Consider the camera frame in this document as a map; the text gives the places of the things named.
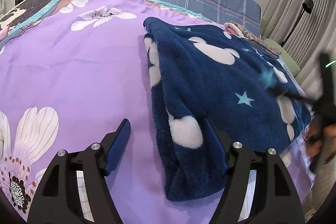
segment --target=hand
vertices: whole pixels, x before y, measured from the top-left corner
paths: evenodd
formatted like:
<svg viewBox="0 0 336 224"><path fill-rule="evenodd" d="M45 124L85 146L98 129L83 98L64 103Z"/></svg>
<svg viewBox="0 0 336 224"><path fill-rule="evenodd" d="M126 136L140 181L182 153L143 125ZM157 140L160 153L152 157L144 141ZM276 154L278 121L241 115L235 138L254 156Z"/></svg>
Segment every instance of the hand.
<svg viewBox="0 0 336 224"><path fill-rule="evenodd" d="M312 135L314 135L315 133L317 133L317 126L316 124L314 124L314 120L311 122L310 124L310 129L308 132L308 139L306 141L306 152L307 155L310 157L314 157L316 156L318 153L320 153L320 149L322 146L322 141L317 141L313 144L309 144L309 139ZM327 126L323 129L323 134L326 137L332 137L332 141L329 147L329 151L327 153L328 158L334 153L336 152L336 124L332 124L330 126Z"/></svg>

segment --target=green pillow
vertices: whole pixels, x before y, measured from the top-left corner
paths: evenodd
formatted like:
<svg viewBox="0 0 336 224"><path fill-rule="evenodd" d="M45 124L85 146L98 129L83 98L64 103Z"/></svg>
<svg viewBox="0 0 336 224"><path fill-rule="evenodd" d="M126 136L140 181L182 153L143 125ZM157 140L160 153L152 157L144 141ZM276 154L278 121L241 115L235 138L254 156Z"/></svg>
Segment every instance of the green pillow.
<svg viewBox="0 0 336 224"><path fill-rule="evenodd" d="M292 72L292 74L295 76L300 72L300 67L297 65L297 63L292 59L292 57L274 40L272 39L265 39L265 43L277 50L281 51L281 58L285 61L287 64L289 70Z"/></svg>

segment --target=metal screw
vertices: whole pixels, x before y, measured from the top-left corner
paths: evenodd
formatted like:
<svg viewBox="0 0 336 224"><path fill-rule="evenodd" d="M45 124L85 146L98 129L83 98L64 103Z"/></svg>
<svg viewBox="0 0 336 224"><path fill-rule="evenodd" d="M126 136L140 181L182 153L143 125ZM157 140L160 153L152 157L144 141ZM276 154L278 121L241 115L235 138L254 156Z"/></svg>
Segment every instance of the metal screw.
<svg viewBox="0 0 336 224"><path fill-rule="evenodd" d="M236 149L241 149L243 147L243 144L240 142L234 142L233 147Z"/></svg>
<svg viewBox="0 0 336 224"><path fill-rule="evenodd" d="M275 155L275 154L277 153L277 151L276 151L274 148L270 148L270 149L268 150L268 153L269 153L270 155Z"/></svg>
<svg viewBox="0 0 336 224"><path fill-rule="evenodd" d="M57 152L57 156L59 157L63 157L65 154L66 154L66 151L63 149Z"/></svg>
<svg viewBox="0 0 336 224"><path fill-rule="evenodd" d="M99 143L94 143L91 145L91 149L92 150L98 150L100 148L100 144Z"/></svg>

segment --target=black lamp shade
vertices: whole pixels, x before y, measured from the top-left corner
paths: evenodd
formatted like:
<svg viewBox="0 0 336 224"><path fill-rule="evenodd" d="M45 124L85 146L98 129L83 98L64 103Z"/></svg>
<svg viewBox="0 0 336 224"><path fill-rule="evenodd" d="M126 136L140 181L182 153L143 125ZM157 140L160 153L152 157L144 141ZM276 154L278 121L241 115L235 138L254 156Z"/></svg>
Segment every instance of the black lamp shade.
<svg viewBox="0 0 336 224"><path fill-rule="evenodd" d="M308 14L311 14L311 11L314 8L314 2L312 0L306 0L302 3L302 7Z"/></svg>

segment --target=beige curtain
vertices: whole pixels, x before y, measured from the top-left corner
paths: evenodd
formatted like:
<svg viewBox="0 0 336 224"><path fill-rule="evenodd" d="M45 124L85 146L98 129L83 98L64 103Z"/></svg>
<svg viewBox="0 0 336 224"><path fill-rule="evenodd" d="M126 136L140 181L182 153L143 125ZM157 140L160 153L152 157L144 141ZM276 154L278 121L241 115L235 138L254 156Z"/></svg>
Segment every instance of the beige curtain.
<svg viewBox="0 0 336 224"><path fill-rule="evenodd" d="M279 44L292 29L305 0L271 0L262 18L262 36ZM319 53L336 48L336 0L313 0L311 14L304 12L284 49L301 68L296 80L311 96L319 96Z"/></svg>

